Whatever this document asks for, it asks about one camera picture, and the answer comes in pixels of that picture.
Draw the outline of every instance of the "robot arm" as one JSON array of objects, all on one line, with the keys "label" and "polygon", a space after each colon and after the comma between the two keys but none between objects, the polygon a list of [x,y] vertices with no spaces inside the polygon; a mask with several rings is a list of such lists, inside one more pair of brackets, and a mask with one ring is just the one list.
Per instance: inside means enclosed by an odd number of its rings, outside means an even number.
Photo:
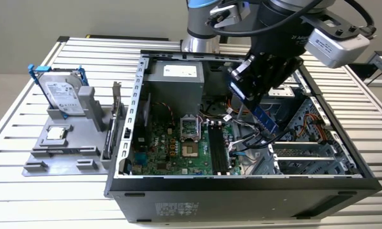
[{"label": "robot arm", "polygon": [[261,0],[252,31],[219,29],[245,17],[247,2],[221,1],[211,10],[205,24],[216,35],[251,38],[244,62],[228,68],[229,88],[248,109],[299,68],[306,50],[330,68],[351,63],[364,51],[374,22],[354,0],[344,1],[362,14],[366,27],[351,25],[327,10],[335,0]]}]

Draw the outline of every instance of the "screw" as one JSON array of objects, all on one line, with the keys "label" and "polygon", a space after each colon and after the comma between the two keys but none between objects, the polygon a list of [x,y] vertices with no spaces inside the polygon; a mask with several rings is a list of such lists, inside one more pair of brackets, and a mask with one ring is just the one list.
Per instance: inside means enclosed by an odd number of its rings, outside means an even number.
[{"label": "screw", "polygon": [[340,35],[342,35],[342,33],[343,33],[343,31],[342,31],[342,30],[336,30],[336,31],[335,31],[335,35],[338,35],[338,36],[340,36]]},{"label": "screw", "polygon": [[356,30],[356,26],[351,26],[350,28],[348,28],[348,31],[350,32],[354,32]]}]

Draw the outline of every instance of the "blue bracket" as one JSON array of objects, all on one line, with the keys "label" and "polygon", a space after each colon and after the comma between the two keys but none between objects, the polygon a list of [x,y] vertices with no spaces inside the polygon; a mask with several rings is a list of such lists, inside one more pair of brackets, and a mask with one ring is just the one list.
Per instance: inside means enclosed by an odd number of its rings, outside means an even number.
[{"label": "blue bracket", "polygon": [[81,74],[81,82],[82,82],[82,85],[84,85],[84,86],[89,86],[86,74],[85,74],[84,69],[81,68],[81,65],[78,65],[77,71],[78,71],[80,74]]},{"label": "blue bracket", "polygon": [[44,94],[44,96],[45,96],[45,99],[46,99],[46,101],[48,101],[48,104],[49,104],[50,109],[53,109],[53,106],[52,106],[52,104],[50,104],[50,101],[49,101],[49,98],[48,98],[46,93],[45,93],[45,91],[44,91],[44,88],[42,88],[42,86],[41,86],[41,84],[40,84],[40,81],[38,81],[38,79],[37,79],[37,77],[36,77],[36,73],[49,72],[50,70],[52,70],[52,69],[50,69],[50,67],[48,67],[48,66],[38,66],[38,67],[36,68],[36,70],[33,70],[33,64],[27,65],[27,74],[30,75],[30,77],[31,77],[31,79],[33,79],[33,83],[40,87],[40,89],[41,89],[41,91],[42,91],[42,94]]}]

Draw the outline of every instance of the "green circuit board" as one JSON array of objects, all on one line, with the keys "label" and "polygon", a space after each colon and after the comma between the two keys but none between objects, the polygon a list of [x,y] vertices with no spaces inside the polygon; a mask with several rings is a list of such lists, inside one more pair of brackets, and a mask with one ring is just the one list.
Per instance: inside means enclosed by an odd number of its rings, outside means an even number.
[{"label": "green circuit board", "polygon": [[[201,137],[197,142],[181,142],[179,128],[169,128],[164,123],[152,123],[150,129],[146,164],[141,168],[134,165],[133,174],[212,175],[207,126],[201,125]],[[228,136],[232,134],[229,126],[223,127],[223,134],[225,136],[224,141],[228,141]],[[229,173],[239,175],[239,166],[232,168]]]}]

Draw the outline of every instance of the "metal bracket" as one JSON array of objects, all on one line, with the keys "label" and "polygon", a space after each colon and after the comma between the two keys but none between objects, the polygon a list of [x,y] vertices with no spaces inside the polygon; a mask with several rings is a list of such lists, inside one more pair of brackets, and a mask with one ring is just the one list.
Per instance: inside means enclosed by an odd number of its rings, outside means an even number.
[{"label": "metal bracket", "polygon": [[378,67],[371,63],[350,63],[348,67],[359,77],[362,81],[370,78],[372,74],[376,72]]}]

